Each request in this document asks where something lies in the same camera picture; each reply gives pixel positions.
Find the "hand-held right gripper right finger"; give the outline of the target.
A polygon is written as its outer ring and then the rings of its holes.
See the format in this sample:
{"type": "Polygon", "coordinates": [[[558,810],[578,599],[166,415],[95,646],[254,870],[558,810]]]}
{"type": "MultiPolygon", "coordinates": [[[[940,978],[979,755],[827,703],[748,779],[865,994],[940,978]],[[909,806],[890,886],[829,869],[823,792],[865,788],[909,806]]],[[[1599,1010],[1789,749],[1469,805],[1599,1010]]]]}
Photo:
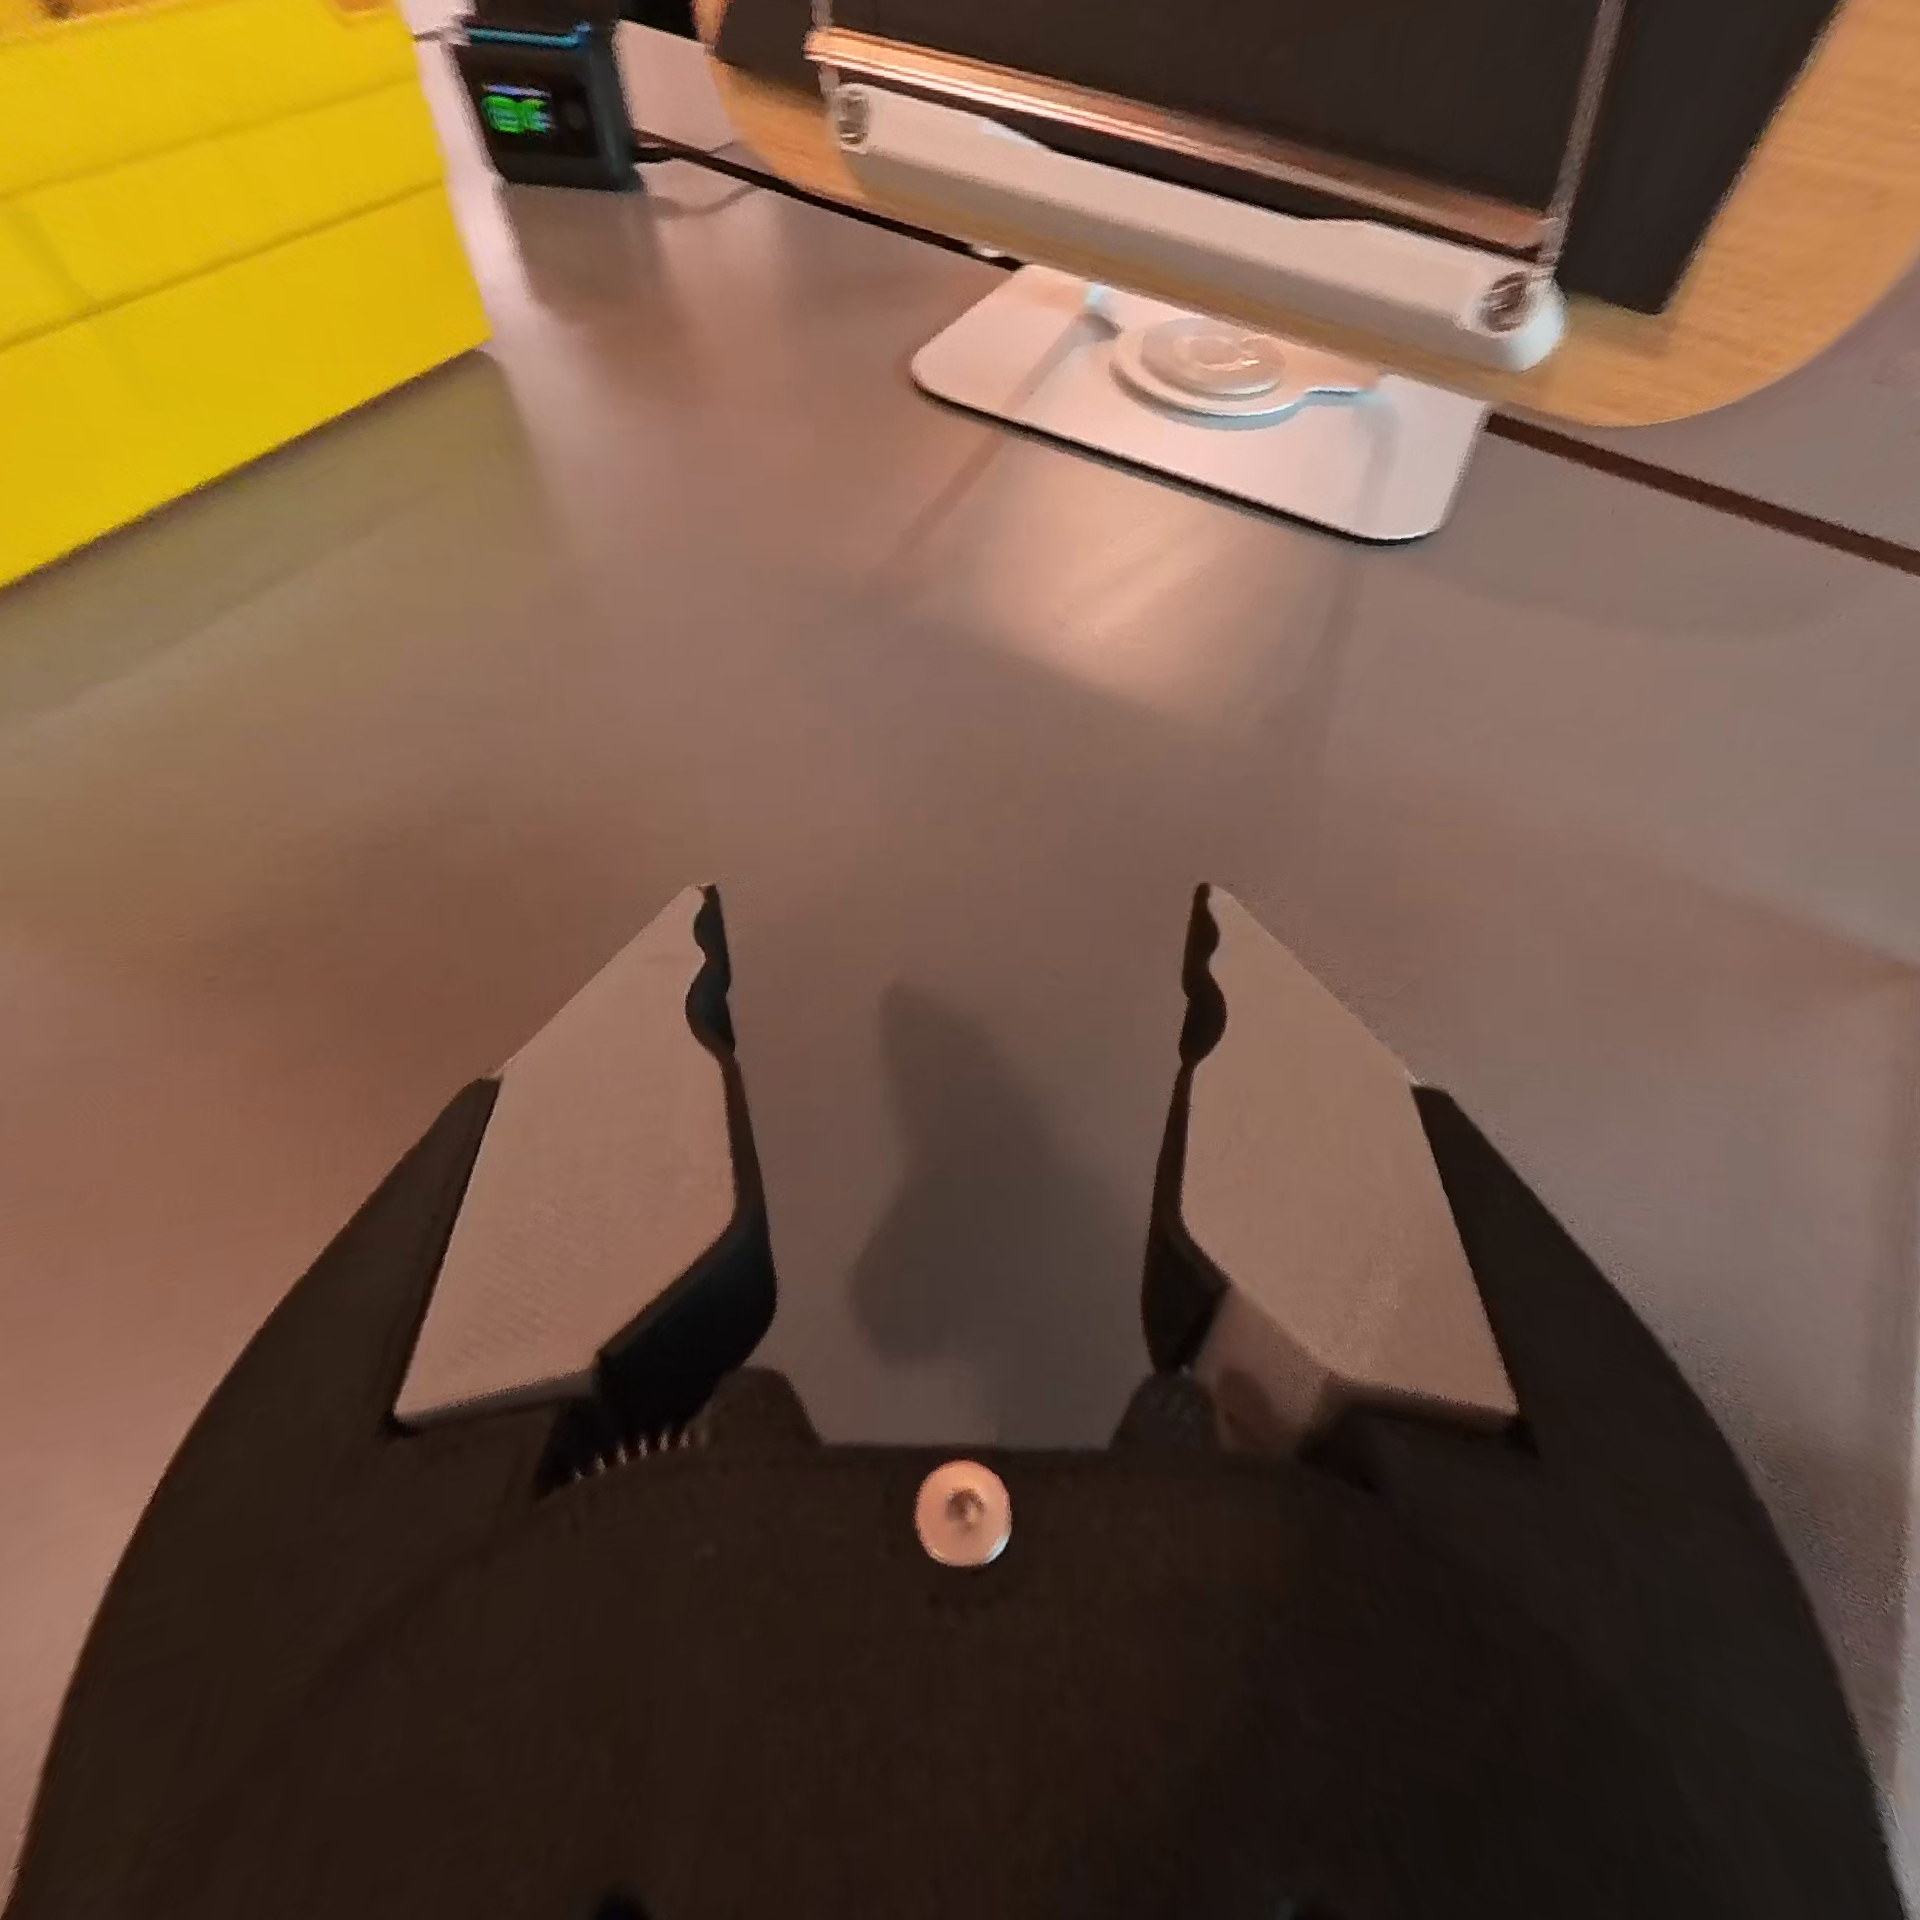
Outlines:
{"type": "Polygon", "coordinates": [[[1228,888],[1190,898],[1140,1311],[1223,1443],[1295,1456],[1356,1413],[1521,1415],[1417,1085],[1228,888]]]}

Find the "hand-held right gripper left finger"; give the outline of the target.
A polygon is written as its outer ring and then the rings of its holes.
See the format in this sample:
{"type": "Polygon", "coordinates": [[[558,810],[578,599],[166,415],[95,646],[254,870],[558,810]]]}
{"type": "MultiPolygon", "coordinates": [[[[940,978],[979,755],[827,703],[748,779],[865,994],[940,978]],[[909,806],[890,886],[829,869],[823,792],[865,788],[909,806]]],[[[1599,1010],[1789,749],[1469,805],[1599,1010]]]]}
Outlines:
{"type": "Polygon", "coordinates": [[[491,1078],[397,1427],[546,1408],[660,1444],[777,1308],[715,886],[691,884],[491,1078]]]}

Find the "monitor on silver stand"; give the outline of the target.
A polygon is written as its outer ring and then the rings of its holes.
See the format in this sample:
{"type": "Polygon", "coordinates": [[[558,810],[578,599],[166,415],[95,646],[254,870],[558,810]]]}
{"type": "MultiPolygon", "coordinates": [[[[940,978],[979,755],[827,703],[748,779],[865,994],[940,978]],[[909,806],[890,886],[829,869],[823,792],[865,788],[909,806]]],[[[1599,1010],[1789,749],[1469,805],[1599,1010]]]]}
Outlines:
{"type": "Polygon", "coordinates": [[[715,53],[730,4],[695,4],[734,132],[787,186],[935,237],[1244,320],[1564,424],[1629,427],[1702,415],[1796,373],[1868,317],[1918,251],[1918,4],[1842,4],[1751,154],[1662,315],[1589,296],[1564,342],[1527,373],[1495,373],[1311,320],[1278,294],[1195,267],[1130,263],[1037,231],[1012,210],[951,210],[867,188],[837,149],[818,93],[740,74],[715,53]]]}

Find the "yellow plastic bin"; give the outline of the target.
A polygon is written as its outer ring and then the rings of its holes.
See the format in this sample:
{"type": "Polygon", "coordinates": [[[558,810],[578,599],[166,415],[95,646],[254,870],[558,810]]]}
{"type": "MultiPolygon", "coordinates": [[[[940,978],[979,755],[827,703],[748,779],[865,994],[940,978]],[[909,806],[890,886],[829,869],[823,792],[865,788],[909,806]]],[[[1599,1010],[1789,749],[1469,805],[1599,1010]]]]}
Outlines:
{"type": "Polygon", "coordinates": [[[486,341],[399,4],[4,4],[4,584],[486,341]]]}

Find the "black device with green display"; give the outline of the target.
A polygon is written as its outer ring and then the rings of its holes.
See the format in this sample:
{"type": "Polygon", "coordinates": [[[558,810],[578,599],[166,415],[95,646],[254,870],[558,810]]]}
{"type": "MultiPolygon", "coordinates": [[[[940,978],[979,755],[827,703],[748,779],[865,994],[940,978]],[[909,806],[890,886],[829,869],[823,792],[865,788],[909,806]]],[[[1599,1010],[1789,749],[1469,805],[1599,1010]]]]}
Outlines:
{"type": "Polygon", "coordinates": [[[503,182],[635,190],[615,27],[604,8],[526,4],[478,8],[457,29],[453,61],[503,182]]]}

